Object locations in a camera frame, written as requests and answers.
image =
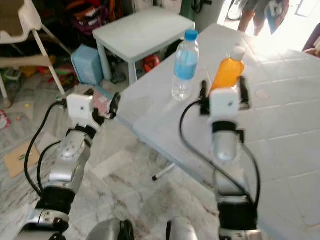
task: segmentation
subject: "white bottle cap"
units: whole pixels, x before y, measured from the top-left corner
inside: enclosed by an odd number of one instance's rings
[[[232,50],[230,58],[235,61],[241,61],[244,58],[246,50],[241,46],[235,46]]]

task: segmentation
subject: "blue label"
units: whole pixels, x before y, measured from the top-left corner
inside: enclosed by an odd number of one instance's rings
[[[183,80],[191,80],[195,76],[198,57],[194,52],[181,52],[179,60],[174,64],[174,74]]]

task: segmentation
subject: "water bottle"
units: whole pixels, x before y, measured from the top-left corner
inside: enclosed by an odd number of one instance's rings
[[[187,30],[184,41],[176,50],[172,96],[178,101],[186,100],[192,93],[192,79],[199,59],[198,31]]]

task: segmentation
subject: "plastic bottle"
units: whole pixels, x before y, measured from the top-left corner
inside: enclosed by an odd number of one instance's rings
[[[199,59],[198,31],[187,30],[185,40],[176,51],[174,76],[172,80],[172,96],[178,101],[186,100],[192,93],[192,79]]]
[[[217,88],[230,88],[236,85],[238,78],[245,69],[242,62],[245,52],[246,50],[243,47],[235,46],[230,57],[222,60],[210,92]]]

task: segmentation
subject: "blue box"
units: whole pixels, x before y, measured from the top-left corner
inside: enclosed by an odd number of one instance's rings
[[[71,56],[81,84],[98,85],[104,78],[98,50],[81,45]]]

